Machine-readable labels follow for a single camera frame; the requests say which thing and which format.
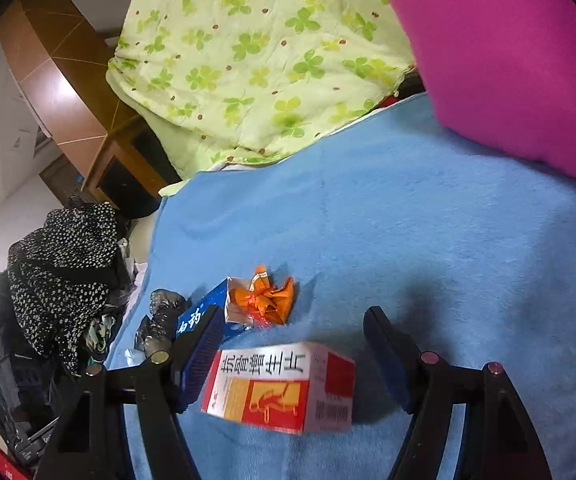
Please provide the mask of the black plastic bag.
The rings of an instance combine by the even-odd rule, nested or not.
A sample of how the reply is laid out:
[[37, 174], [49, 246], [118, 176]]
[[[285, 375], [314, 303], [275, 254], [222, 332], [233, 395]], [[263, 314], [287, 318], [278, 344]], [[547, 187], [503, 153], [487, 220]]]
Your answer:
[[178, 292], [155, 289], [150, 295], [150, 314], [142, 318], [135, 333], [134, 348], [147, 358], [172, 348], [178, 318], [189, 308], [189, 302]]

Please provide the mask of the blue toothpaste box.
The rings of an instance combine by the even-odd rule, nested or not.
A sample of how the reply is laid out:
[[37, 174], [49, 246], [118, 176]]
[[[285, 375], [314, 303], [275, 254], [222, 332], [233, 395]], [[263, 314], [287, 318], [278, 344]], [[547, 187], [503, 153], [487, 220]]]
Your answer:
[[239, 278], [225, 278], [217, 286], [211, 289], [201, 300], [181, 313], [178, 318], [176, 336], [193, 332], [199, 325], [210, 306], [216, 306], [222, 310], [225, 327], [223, 341], [228, 341], [244, 333], [253, 326], [250, 318], [241, 307], [231, 302], [230, 292], [238, 285], [245, 284]]

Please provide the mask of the red white medicine box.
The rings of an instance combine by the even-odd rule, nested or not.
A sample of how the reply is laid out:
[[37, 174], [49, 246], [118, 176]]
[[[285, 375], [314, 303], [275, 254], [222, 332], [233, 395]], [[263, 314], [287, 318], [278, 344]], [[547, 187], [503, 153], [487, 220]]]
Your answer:
[[316, 342], [219, 350], [201, 411], [285, 434], [352, 426], [355, 362]]

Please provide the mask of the orange wrapper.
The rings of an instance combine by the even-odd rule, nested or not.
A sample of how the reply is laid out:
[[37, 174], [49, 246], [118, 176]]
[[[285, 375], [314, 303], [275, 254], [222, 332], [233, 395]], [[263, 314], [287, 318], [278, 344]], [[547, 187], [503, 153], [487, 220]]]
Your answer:
[[271, 328], [288, 322], [295, 297], [295, 283], [288, 276], [281, 286], [271, 279], [267, 267], [257, 266], [248, 281], [227, 278], [225, 320], [248, 328]]

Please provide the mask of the black jacket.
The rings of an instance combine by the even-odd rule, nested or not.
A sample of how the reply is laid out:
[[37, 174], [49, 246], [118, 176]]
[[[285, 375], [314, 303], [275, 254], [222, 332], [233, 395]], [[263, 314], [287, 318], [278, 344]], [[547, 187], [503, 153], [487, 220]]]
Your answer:
[[0, 434], [13, 458], [35, 466], [77, 379], [57, 358], [40, 356], [16, 320], [6, 271], [0, 273]]

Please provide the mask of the green patterned cloth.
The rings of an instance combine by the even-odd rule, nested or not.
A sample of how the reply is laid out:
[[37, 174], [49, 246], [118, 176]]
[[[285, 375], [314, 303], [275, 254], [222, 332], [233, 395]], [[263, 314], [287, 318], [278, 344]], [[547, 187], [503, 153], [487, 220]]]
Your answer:
[[85, 334], [85, 344], [93, 361], [105, 360], [117, 330], [117, 319], [111, 314], [102, 314], [100, 318], [91, 320]]

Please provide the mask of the black white spotted garment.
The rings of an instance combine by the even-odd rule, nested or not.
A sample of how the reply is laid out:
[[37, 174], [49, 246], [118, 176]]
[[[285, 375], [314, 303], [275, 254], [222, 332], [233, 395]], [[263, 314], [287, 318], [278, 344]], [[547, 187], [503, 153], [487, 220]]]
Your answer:
[[102, 314], [122, 324], [116, 243], [122, 238], [108, 203], [50, 211], [44, 225], [13, 244], [8, 277], [18, 325], [32, 348], [82, 375], [92, 361], [85, 334]]

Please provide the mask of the blue fleece blanket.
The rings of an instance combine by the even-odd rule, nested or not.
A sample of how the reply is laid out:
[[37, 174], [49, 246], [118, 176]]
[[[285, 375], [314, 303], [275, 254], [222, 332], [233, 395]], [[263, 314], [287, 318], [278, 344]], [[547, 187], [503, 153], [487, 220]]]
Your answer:
[[557, 479], [576, 479], [576, 180], [442, 128], [423, 94], [262, 169], [198, 174], [161, 203], [146, 292], [199, 300], [266, 266], [289, 321], [239, 348], [317, 341], [357, 366], [346, 434], [289, 436], [192, 405], [205, 479], [383, 479], [409, 419], [363, 334], [381, 307], [455, 365], [506, 367]]

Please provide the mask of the pink bed sheet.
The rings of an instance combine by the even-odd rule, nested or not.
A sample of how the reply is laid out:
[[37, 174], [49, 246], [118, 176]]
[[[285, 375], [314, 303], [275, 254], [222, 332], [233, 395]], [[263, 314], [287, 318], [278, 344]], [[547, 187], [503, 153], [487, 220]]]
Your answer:
[[116, 243], [118, 260], [118, 291], [115, 293], [120, 318], [127, 318], [134, 309], [145, 282], [150, 245], [158, 213], [154, 211], [131, 222], [127, 234]]

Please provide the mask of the wooden cabinet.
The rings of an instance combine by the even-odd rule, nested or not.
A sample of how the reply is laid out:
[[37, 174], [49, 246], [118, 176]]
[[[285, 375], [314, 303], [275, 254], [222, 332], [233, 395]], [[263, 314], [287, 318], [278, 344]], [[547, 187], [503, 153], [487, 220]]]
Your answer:
[[177, 181], [161, 143], [111, 90], [112, 52], [72, 0], [12, 0], [0, 42], [15, 82], [82, 190], [125, 217], [149, 216]]

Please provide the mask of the magenta pillow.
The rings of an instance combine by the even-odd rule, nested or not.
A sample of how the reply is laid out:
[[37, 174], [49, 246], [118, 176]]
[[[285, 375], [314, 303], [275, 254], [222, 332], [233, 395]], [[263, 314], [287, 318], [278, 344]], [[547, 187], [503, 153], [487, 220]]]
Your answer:
[[576, 0], [390, 0], [439, 122], [576, 178]]

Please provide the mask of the green clover quilt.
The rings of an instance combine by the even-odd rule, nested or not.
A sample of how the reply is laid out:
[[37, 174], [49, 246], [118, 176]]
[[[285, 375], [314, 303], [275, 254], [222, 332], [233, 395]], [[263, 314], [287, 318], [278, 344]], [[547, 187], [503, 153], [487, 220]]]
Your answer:
[[187, 180], [307, 148], [415, 65], [389, 0], [131, 0], [106, 79]]

